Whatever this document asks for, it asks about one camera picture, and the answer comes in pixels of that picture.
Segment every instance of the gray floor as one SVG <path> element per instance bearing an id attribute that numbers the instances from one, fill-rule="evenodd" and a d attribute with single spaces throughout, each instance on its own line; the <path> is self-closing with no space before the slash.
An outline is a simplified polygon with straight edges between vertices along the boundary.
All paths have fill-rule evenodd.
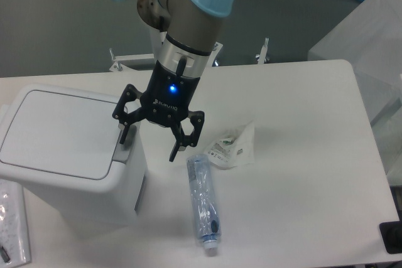
<path id="1" fill-rule="evenodd" d="M 272 62 L 307 51 L 342 21 L 355 0 L 237 0 L 219 41 L 223 65 L 254 63 L 265 36 Z M 136 0 L 0 0 L 0 77 L 104 72 L 116 55 L 150 53 Z"/>

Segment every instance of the bottle label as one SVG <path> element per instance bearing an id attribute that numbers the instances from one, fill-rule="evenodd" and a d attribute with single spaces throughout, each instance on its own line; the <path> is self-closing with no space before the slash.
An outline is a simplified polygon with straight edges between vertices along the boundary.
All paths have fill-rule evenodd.
<path id="1" fill-rule="evenodd" d="M 187 171 L 188 171 L 188 181 L 189 182 L 191 182 L 197 178 L 195 175 L 195 165 L 193 163 L 190 163 L 187 166 Z"/>

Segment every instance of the clear plastic bag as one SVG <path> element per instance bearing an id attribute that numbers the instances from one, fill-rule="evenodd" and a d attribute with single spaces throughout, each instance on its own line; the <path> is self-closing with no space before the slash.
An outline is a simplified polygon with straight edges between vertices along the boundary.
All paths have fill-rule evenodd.
<path id="1" fill-rule="evenodd" d="M 0 257 L 0 268 L 18 267 L 31 262 L 28 227 L 26 225 L 23 187 L 0 179 L 0 244 L 9 257 Z"/>

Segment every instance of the plastic bag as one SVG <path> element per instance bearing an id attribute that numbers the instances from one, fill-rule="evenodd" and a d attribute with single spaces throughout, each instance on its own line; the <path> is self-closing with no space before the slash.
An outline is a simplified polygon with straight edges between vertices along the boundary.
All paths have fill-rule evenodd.
<path id="1" fill-rule="evenodd" d="M 223 169 L 254 163 L 254 122 L 226 131 L 204 153 Z"/>

